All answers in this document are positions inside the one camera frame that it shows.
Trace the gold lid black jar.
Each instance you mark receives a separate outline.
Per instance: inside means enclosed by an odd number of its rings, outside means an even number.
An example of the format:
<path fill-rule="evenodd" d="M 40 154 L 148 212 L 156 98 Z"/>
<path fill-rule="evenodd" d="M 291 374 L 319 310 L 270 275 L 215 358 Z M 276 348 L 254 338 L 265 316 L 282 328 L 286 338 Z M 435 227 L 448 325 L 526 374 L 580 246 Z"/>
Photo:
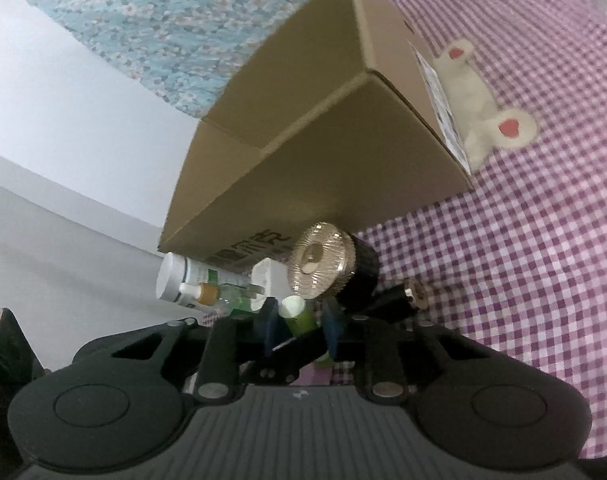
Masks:
<path fill-rule="evenodd" d="M 361 238 L 329 222 L 317 222 L 294 244 L 287 264 L 288 283 L 305 300 L 334 298 L 358 309 L 379 281 L 381 260 Z"/>

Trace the white charger plug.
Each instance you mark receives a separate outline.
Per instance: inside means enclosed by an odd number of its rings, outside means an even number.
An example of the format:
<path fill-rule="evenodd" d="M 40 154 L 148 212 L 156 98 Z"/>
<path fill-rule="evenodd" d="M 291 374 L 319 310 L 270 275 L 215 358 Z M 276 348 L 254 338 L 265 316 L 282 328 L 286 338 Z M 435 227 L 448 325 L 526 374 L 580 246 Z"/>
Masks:
<path fill-rule="evenodd" d="M 252 312 L 258 312 L 268 297 L 282 301 L 292 295 L 286 264 L 270 258 L 264 258 L 252 268 L 251 284 L 263 290 L 262 294 L 256 295 L 256 298 L 251 300 Z"/>

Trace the green dropper bottle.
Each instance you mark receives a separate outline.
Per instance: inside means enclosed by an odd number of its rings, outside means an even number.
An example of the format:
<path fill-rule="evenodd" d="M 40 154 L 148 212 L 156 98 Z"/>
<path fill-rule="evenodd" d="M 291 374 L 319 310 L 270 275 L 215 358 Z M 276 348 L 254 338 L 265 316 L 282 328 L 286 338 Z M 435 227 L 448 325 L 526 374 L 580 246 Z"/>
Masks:
<path fill-rule="evenodd" d="M 207 283 L 182 284 L 180 292 L 197 307 L 204 307 L 219 315 L 228 315 L 234 310 L 252 311 L 251 300 L 254 298 L 254 292 L 245 286 Z"/>

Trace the purple checkered tablecloth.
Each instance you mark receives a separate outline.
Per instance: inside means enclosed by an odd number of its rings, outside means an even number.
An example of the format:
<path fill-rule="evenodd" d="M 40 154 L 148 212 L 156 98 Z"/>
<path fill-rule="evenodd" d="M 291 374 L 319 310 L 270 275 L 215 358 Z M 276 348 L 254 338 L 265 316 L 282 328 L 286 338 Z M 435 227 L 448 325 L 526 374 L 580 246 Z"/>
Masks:
<path fill-rule="evenodd" d="M 590 0 L 392 0 L 430 47 L 459 38 L 539 140 L 492 154 L 471 192 L 374 226 L 386 283 L 430 315 L 577 387 L 584 454 L 607 455 L 607 15 Z"/>

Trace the black lipstick tube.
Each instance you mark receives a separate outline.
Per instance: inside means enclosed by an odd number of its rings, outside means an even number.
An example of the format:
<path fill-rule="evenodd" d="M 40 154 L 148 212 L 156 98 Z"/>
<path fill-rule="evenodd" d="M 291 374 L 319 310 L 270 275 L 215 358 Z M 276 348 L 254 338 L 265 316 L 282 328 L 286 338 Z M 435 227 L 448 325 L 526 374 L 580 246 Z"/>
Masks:
<path fill-rule="evenodd" d="M 376 292 L 373 300 L 376 318 L 389 322 L 415 318 L 429 308 L 425 289 L 414 278 Z"/>

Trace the floral teal cloth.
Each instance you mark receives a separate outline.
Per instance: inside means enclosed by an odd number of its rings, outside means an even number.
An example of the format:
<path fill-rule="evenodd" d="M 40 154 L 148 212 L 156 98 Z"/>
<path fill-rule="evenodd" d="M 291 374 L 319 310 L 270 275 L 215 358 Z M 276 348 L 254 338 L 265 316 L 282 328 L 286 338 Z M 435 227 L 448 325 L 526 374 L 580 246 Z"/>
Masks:
<path fill-rule="evenodd" d="M 294 101 L 360 68 L 351 0 L 29 0 L 72 37 L 194 118 Z"/>

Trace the brown cardboard box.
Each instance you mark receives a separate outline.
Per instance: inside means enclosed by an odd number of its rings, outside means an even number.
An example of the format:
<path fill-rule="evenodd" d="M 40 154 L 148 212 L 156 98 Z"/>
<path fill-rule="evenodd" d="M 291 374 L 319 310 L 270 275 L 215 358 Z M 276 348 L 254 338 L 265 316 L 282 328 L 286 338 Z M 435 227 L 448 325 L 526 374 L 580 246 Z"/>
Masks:
<path fill-rule="evenodd" d="M 159 249 L 245 271 L 471 188 L 429 49 L 389 0 L 309 0 L 198 124 Z"/>

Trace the white supplement bottle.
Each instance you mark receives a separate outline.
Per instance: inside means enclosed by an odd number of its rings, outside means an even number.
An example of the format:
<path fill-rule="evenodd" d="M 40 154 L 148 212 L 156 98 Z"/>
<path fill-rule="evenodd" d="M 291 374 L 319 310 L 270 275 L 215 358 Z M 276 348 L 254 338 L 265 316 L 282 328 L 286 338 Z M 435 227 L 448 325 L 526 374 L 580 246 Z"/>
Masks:
<path fill-rule="evenodd" d="M 159 300 L 187 307 L 192 303 L 192 299 L 181 292 L 181 285 L 196 286 L 201 283 L 247 285 L 250 283 L 250 278 L 174 254 L 174 252 L 168 252 L 162 258 L 154 291 Z"/>

